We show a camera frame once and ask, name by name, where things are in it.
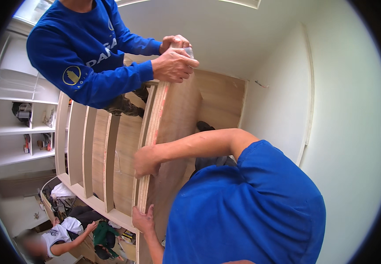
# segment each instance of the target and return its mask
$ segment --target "hand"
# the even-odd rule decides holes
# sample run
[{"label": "hand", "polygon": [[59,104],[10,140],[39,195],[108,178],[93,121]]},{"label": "hand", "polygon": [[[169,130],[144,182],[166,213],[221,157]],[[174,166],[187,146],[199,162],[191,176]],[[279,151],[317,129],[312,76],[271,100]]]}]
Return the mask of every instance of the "hand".
[{"label": "hand", "polygon": [[95,223],[95,221],[93,221],[92,223],[90,223],[87,227],[86,227],[86,231],[91,233],[92,231],[94,231],[95,229],[97,228],[97,223]]},{"label": "hand", "polygon": [[52,224],[53,224],[53,227],[55,227],[56,225],[60,224],[60,219],[58,217],[54,218]]},{"label": "hand", "polygon": [[182,37],[182,35],[176,36],[166,36],[162,39],[162,44],[160,45],[160,54],[163,54],[168,50],[168,48],[172,46],[172,48],[187,48],[192,47],[189,41]]},{"label": "hand", "polygon": [[134,166],[136,179],[145,175],[158,175],[161,166],[161,155],[157,154],[157,149],[157,145],[144,146],[135,153]]},{"label": "hand", "polygon": [[167,82],[183,82],[198,67],[199,61],[189,57],[184,49],[169,48],[155,60],[151,60],[154,78]]},{"label": "hand", "polygon": [[155,232],[154,205],[148,208],[148,213],[141,213],[137,206],[132,208],[132,224],[143,234]]}]

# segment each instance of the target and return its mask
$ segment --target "black shoe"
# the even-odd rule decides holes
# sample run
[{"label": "black shoe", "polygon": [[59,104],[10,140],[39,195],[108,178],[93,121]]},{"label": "black shoe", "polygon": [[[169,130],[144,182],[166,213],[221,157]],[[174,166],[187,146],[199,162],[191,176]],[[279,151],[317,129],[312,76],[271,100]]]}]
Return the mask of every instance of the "black shoe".
[{"label": "black shoe", "polygon": [[198,121],[196,123],[196,127],[199,129],[200,132],[202,132],[202,131],[209,131],[209,130],[215,130],[215,128],[213,128],[207,122],[204,122],[204,121]]},{"label": "black shoe", "polygon": [[143,109],[143,108],[139,108],[139,113],[138,113],[138,115],[139,115],[141,118],[144,118],[144,113],[145,113],[145,109]]}]

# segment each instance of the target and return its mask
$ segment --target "yellow circle logo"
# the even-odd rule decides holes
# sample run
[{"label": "yellow circle logo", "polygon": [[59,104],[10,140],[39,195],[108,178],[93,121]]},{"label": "yellow circle logo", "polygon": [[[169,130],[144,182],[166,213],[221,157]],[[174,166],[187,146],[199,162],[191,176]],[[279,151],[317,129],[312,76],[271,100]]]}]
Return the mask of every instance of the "yellow circle logo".
[{"label": "yellow circle logo", "polygon": [[63,72],[63,82],[67,85],[75,85],[81,78],[81,69],[78,66],[70,66]]},{"label": "yellow circle logo", "polygon": [[109,19],[109,30],[114,30],[113,24],[111,23],[110,19]]}]

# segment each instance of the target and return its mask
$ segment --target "white bag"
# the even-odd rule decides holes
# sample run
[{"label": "white bag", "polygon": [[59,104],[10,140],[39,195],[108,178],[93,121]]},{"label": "white bag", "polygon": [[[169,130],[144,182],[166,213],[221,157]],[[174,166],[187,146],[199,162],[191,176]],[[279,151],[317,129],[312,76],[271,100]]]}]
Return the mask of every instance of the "white bag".
[{"label": "white bag", "polygon": [[53,200],[56,200],[57,198],[66,200],[68,198],[75,198],[76,195],[69,190],[64,183],[60,183],[51,191],[51,197]]}]

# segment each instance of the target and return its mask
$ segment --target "plywood board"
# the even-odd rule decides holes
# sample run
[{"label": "plywood board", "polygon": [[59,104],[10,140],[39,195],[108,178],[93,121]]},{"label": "plywood board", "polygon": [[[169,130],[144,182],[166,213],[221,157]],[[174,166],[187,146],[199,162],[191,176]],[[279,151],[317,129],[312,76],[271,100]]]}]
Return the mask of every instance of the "plywood board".
[{"label": "plywood board", "polygon": [[[194,74],[181,84],[160,82],[156,91],[145,145],[171,142],[195,132],[202,97],[195,85]],[[178,192],[187,160],[177,160],[161,165],[157,177],[149,175],[139,183],[138,208],[146,211],[154,204],[155,228],[158,239],[164,237],[171,204]],[[143,235],[137,234],[137,261],[152,262]]]},{"label": "plywood board", "polygon": [[120,117],[110,114],[107,124],[105,151],[104,151],[104,202],[106,212],[114,209],[114,155],[116,151],[117,131]]},{"label": "plywood board", "polygon": [[97,109],[88,106],[85,114],[85,124],[83,132],[84,136],[82,144],[82,176],[86,198],[89,198],[93,195],[92,152],[94,144],[94,130],[96,117]]},{"label": "plywood board", "polygon": [[59,104],[56,115],[56,139],[55,139],[55,162],[57,175],[66,172],[64,163],[64,147],[66,137],[66,119],[67,109],[69,108],[69,97],[67,94],[60,92]]},{"label": "plywood board", "polygon": [[67,133],[67,166],[69,169],[70,185],[83,181],[82,150],[86,113],[86,106],[72,102],[70,116],[73,118],[70,118],[69,131]]}]

